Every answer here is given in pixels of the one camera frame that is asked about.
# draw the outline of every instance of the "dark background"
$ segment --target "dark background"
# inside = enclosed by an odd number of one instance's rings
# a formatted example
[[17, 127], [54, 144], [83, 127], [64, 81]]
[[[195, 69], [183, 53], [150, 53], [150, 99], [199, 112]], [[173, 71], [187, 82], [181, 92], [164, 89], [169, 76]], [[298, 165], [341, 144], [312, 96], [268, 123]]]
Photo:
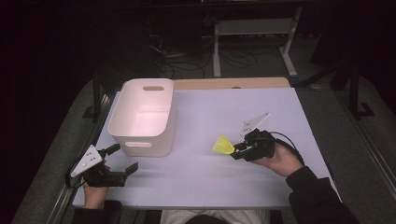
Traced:
[[[147, 17], [151, 28], [177, 48], [193, 46], [188, 50], [199, 51], [200, 35], [211, 30], [210, 24], [203, 25], [207, 13], [197, 11], [169, 16], [167, 11], [153, 15], [145, 10], [95, 10], [133, 7], [137, 2], [0, 3], [2, 223], [12, 219], [68, 108], [89, 80], [98, 75], [105, 91], [112, 92], [125, 80], [159, 75], [158, 54], [149, 47]], [[396, 113], [395, 8], [386, 0], [333, 1], [326, 7], [307, 7], [297, 33], [319, 35], [323, 31], [312, 62], [327, 67], [351, 57]], [[229, 18], [254, 15], [227, 12]], [[181, 20], [183, 15], [191, 16]], [[224, 16], [221, 10], [212, 15]]]

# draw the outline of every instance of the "cable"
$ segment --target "cable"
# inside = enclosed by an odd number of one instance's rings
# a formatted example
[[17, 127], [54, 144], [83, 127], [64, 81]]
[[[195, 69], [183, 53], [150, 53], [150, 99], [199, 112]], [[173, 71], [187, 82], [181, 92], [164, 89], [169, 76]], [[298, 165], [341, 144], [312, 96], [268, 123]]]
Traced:
[[193, 72], [193, 71], [201, 71], [202, 72], [202, 78], [205, 78], [205, 68], [207, 67], [207, 65], [210, 62], [210, 59], [212, 58], [211, 55], [207, 58], [207, 60], [205, 61], [205, 63], [203, 65], [200, 65], [198, 63], [193, 63], [194, 61], [197, 60], [201, 60], [202, 57], [199, 57], [198, 55], [194, 54], [194, 53], [189, 53], [188, 55], [193, 55], [196, 56], [197, 58], [190, 58], [184, 61], [175, 61], [174, 59], [166, 59], [162, 62], [162, 64], [164, 65], [164, 75], [167, 77], [166, 75], [166, 66], [170, 67], [172, 69], [172, 78], [174, 78], [175, 73], [179, 72], [177, 70], [182, 70], [182, 71], [188, 71], [188, 72]]
[[151, 49], [157, 50], [159, 53], [161, 53], [163, 55], [166, 55], [167, 52], [166, 52], [165, 49], [163, 49], [163, 39], [160, 38], [158, 35], [149, 35], [149, 37], [156, 37], [157, 39], [159, 39], [160, 40], [160, 46], [157, 48], [157, 47], [154, 47], [152, 45], [148, 45], [148, 47], [151, 48]]
[[294, 143], [293, 143], [285, 134], [283, 134], [283, 133], [277, 133], [277, 132], [269, 132], [269, 133], [276, 133], [276, 134], [279, 134], [279, 135], [284, 136], [285, 138], [287, 138], [287, 139], [291, 142], [291, 145], [294, 147], [294, 149], [297, 150], [297, 147], [294, 145]]
[[166, 75], [166, 73], [167, 73], [166, 66], [168, 66], [168, 67], [170, 67], [172, 69], [172, 76], [170, 77], [170, 79], [173, 79], [174, 76], [175, 76], [175, 72], [176, 72], [175, 68], [173, 66], [171, 66], [170, 64], [168, 64], [168, 63], [164, 63], [163, 64], [163, 75], [164, 75], [165, 78], [168, 78], [168, 76]]
[[[252, 48], [248, 53], [251, 53], [251, 54], [254, 54], [254, 55], [269, 54], [269, 53], [272, 53], [272, 52], [274, 52], [275, 50], [277, 50], [277, 49], [278, 49], [278, 46], [279, 46], [279, 45], [282, 45], [283, 43], [284, 43], [284, 38], [282, 38], [282, 41], [279, 41], [278, 43], [277, 43], [277, 42], [275, 42], [275, 43], [264, 43], [264, 41], [261, 41], [261, 42], [259, 42], [258, 44], [254, 44], [254, 45], [256, 45], [256, 47]], [[239, 43], [239, 44], [242, 45], [242, 46], [245, 45], [245, 46], [247, 46], [247, 47], [250, 47], [249, 45], [243, 43], [242, 40], [240, 40], [240, 43]], [[261, 47], [263, 47], [264, 45], [267, 45], [267, 44], [273, 45], [273, 46], [271, 47], [271, 49], [269, 49], [268, 51], [265, 51], [265, 52], [260, 52], [260, 53], [255, 52], [257, 49], [260, 49]]]
[[64, 174], [64, 183], [66, 184], [68, 189], [78, 189], [79, 187], [81, 187], [85, 181], [82, 181], [81, 183], [72, 186], [71, 184], [71, 176], [70, 173], [72, 172], [72, 169], [75, 167], [76, 163], [78, 163], [81, 159], [82, 159], [83, 155], [77, 157], [69, 166], [69, 168], [67, 169], [66, 174]]
[[228, 56], [227, 54], [225, 54], [224, 52], [220, 53], [219, 56], [221, 57], [221, 59], [226, 62], [228, 65], [232, 66], [232, 67], [236, 67], [236, 68], [248, 68], [251, 65], [254, 65], [258, 62], [257, 60], [257, 55], [264, 55], [264, 54], [269, 54], [274, 52], [277, 48], [272, 48], [269, 51], [265, 51], [265, 52], [255, 52], [256, 50], [258, 50], [261, 46], [263, 46], [263, 43], [259, 43], [258, 47], [255, 48], [250, 48], [247, 51], [244, 51], [242, 49], [237, 49], [237, 50], [231, 50], [230, 48], [226, 47], [226, 51], [228, 52], [228, 54], [230, 54], [230, 56]]

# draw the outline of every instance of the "floor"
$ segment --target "floor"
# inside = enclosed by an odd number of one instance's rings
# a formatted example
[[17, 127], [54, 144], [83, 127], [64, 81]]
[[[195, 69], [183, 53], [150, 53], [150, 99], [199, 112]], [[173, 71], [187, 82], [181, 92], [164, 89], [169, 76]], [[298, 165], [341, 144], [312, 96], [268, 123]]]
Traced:
[[[298, 76], [289, 77], [278, 51], [284, 40], [284, 36], [277, 35], [221, 39], [222, 77], [286, 77], [291, 85], [295, 85], [324, 69], [309, 63], [318, 39], [296, 36], [290, 57]], [[206, 48], [202, 55], [177, 49], [164, 55], [160, 61], [162, 77], [213, 77], [213, 41], [207, 38], [203, 43]], [[396, 220], [396, 197], [391, 182], [394, 176], [384, 175], [384, 169], [396, 171], [396, 151], [393, 150], [396, 147], [396, 117], [381, 101], [375, 87], [361, 78], [360, 102], [367, 103], [375, 116], [355, 120], [347, 109], [348, 85], [343, 91], [333, 91], [329, 85], [332, 77], [333, 74], [329, 74], [309, 87], [296, 88], [304, 112], [322, 155], [330, 164], [343, 202], [361, 223], [392, 223]], [[52, 208], [59, 204], [57, 198], [64, 187], [63, 173], [74, 159], [73, 155], [82, 150], [80, 146], [86, 144], [87, 133], [92, 127], [91, 119], [82, 118], [88, 105], [92, 105], [91, 83], [81, 90], [70, 108], [14, 223], [26, 223], [27, 220], [30, 223], [51, 223], [48, 220], [54, 215]], [[378, 164], [380, 157], [373, 153], [373, 148], [387, 163], [385, 168]], [[55, 160], [59, 153], [68, 156]], [[145, 214], [145, 211], [137, 214], [135, 210], [125, 208], [121, 224], [143, 223]], [[295, 223], [291, 211], [284, 211], [282, 215], [284, 223]], [[68, 206], [64, 216], [58, 215], [62, 223], [70, 223], [72, 216], [73, 206]]]

